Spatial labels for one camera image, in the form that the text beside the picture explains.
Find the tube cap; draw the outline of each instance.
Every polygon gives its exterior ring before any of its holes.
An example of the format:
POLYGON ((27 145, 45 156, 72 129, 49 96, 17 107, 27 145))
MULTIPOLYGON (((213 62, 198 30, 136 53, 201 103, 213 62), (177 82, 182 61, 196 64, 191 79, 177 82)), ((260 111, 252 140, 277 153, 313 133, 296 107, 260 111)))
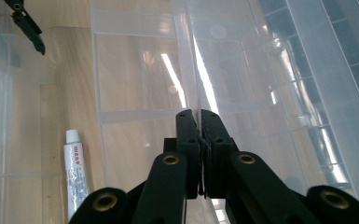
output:
POLYGON ((80 142, 79 132, 77 130, 66 131, 66 144, 80 142))

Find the plastic lid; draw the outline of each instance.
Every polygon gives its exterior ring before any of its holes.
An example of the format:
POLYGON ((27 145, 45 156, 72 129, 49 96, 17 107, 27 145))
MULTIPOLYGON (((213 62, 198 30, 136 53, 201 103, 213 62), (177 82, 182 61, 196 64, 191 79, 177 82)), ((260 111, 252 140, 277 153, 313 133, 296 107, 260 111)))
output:
POLYGON ((66 131, 66 144, 80 142, 79 132, 77 130, 66 131))

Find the clear plastic container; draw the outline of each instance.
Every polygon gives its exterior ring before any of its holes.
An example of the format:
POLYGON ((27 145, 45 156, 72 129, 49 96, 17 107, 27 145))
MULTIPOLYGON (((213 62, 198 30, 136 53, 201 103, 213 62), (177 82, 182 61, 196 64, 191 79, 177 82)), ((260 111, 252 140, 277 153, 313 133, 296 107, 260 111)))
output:
MULTIPOLYGON (((201 109, 218 113, 239 149, 289 188, 325 184, 359 199, 357 1, 92 0, 91 26, 84 11, 65 20, 84 3, 28 4, 45 57, 0 1, 0 223, 66 220, 65 130, 83 130, 94 149, 91 191, 128 191, 189 108, 197 119, 201 109), (95 86, 82 75, 92 67, 95 86), (92 94, 71 95, 83 88, 95 89, 96 118, 66 109, 95 108, 92 94)), ((224 222, 222 208, 189 201, 187 223, 224 222)))

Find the tube of glue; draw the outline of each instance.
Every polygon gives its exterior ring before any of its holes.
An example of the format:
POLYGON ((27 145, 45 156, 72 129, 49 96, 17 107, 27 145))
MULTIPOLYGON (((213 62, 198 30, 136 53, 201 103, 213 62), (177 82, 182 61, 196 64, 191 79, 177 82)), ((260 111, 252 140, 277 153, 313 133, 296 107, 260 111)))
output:
POLYGON ((83 158, 83 144, 77 130, 66 131, 66 145, 63 147, 68 191, 68 220, 89 195, 86 169, 83 158))

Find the white tube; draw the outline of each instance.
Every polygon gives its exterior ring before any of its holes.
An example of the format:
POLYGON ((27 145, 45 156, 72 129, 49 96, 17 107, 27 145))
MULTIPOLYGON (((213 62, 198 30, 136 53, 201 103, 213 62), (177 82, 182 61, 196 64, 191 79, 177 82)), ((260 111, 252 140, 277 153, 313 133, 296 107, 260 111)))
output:
POLYGON ((68 191, 68 220, 89 195, 83 145, 77 130, 66 131, 66 145, 63 147, 68 191))

